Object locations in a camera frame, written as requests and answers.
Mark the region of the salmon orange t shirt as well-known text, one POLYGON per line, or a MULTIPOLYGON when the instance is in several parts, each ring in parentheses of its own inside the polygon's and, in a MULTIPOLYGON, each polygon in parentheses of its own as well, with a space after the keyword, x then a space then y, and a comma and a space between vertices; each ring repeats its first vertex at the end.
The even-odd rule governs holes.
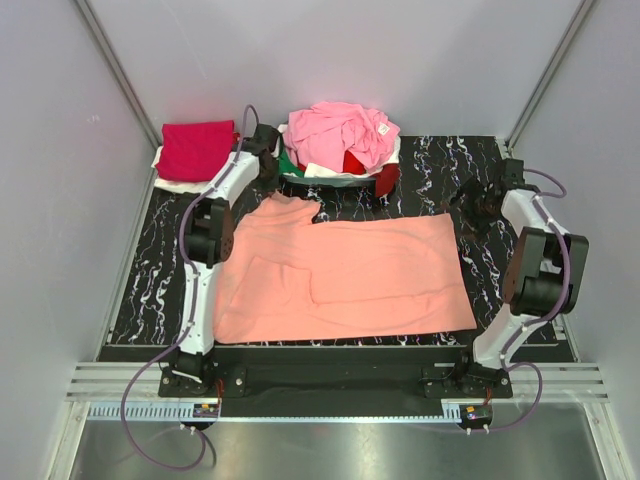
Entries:
POLYGON ((450 215, 317 223, 319 211, 274 194, 241 219, 217 287, 218 342, 475 327, 450 215))

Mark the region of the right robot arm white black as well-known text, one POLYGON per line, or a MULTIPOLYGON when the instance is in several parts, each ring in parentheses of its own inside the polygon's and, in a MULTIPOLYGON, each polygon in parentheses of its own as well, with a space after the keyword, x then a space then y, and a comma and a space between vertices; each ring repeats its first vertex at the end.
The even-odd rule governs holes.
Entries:
POLYGON ((464 235, 479 238, 500 220, 517 235, 500 311, 444 377, 445 386, 466 396, 508 386, 516 351, 577 303, 589 241, 553 218, 544 204, 547 193, 526 182, 528 172, 523 161, 502 159, 489 183, 471 179, 450 200, 464 235))

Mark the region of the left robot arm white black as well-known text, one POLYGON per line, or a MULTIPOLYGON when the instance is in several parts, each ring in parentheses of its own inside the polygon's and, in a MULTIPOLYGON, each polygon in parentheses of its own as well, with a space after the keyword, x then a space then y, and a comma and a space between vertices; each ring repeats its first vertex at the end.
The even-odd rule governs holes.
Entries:
POLYGON ((254 180, 278 173, 280 137, 276 128, 258 124, 204 191, 186 196, 177 235, 185 296, 177 345, 168 363, 171 374, 196 396, 208 394, 216 382, 213 319, 222 267, 234 246, 232 207, 254 180))

